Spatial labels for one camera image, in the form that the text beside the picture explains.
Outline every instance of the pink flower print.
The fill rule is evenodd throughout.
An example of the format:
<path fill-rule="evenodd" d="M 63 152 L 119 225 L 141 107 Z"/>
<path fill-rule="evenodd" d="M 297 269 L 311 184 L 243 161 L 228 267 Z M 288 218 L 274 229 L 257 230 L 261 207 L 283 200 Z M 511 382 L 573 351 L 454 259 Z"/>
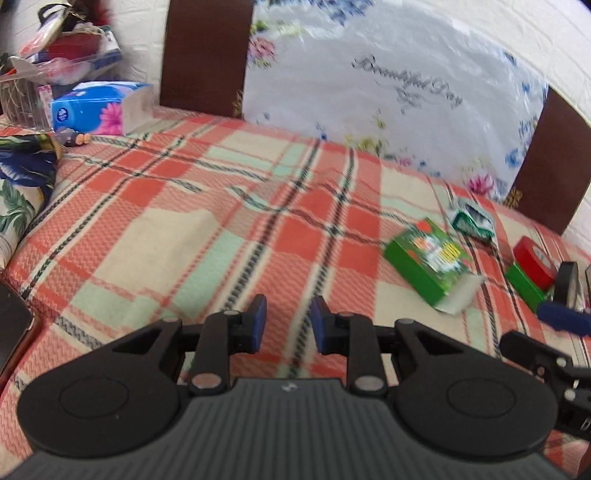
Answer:
<path fill-rule="evenodd" d="M 275 45 L 266 38 L 255 37 L 248 44 L 248 54 L 258 60 L 273 60 L 275 58 Z"/>
<path fill-rule="evenodd" d="M 100 111 L 100 125 L 95 135 L 123 135 L 123 109 L 120 103 L 108 103 Z"/>
<path fill-rule="evenodd" d="M 494 186 L 495 181 L 488 173 L 476 174 L 466 184 L 468 190 L 478 195 L 487 195 Z"/>

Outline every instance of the floral fabric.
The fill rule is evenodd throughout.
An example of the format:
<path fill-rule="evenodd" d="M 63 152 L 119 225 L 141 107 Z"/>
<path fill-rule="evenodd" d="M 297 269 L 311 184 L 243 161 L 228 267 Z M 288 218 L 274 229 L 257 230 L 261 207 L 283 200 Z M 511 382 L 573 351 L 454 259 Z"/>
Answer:
<path fill-rule="evenodd" d="M 27 226 L 50 200 L 56 151 L 48 135 L 0 137 L 0 268 L 7 266 Z"/>
<path fill-rule="evenodd" d="M 547 95 L 481 36 L 387 0 L 257 0 L 243 114 L 502 201 Z"/>

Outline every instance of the small green package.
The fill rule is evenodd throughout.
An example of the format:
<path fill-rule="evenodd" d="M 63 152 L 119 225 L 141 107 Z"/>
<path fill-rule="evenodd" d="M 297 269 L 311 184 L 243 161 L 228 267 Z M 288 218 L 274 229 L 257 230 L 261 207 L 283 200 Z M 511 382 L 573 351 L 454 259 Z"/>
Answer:
<path fill-rule="evenodd" d="M 498 249 L 495 218 L 476 202 L 464 198 L 454 198 L 447 210 L 447 217 L 452 223 L 452 227 L 459 232 Z"/>
<path fill-rule="evenodd" d="M 393 238 L 384 257 L 429 305 L 452 315 L 471 304 L 483 281 L 470 272 L 470 255 L 429 218 Z"/>
<path fill-rule="evenodd" d="M 508 268 L 505 278 L 509 280 L 509 283 L 516 289 L 531 311 L 536 313 L 538 304 L 546 300 L 546 294 L 530 280 L 516 262 Z"/>

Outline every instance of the blue handle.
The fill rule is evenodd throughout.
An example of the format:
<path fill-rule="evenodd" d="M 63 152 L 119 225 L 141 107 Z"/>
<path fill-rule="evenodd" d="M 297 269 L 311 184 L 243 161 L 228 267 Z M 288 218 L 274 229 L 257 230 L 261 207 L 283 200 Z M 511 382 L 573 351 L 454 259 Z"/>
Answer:
<path fill-rule="evenodd" d="M 591 335 L 591 315 L 577 312 L 552 301 L 543 301 L 537 310 L 540 321 L 554 330 L 565 330 L 579 336 Z"/>

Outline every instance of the red object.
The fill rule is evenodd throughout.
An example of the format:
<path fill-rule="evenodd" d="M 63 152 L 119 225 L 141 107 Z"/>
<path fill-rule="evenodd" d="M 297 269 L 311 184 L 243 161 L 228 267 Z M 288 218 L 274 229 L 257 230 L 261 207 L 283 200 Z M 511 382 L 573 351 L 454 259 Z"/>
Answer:
<path fill-rule="evenodd" d="M 513 249 L 515 261 L 538 287 L 547 291 L 554 283 L 558 271 L 548 255 L 531 238 L 521 237 Z"/>
<path fill-rule="evenodd" d="M 99 51 L 101 38 L 92 33 L 62 35 L 47 47 L 48 59 L 77 60 L 90 57 Z"/>

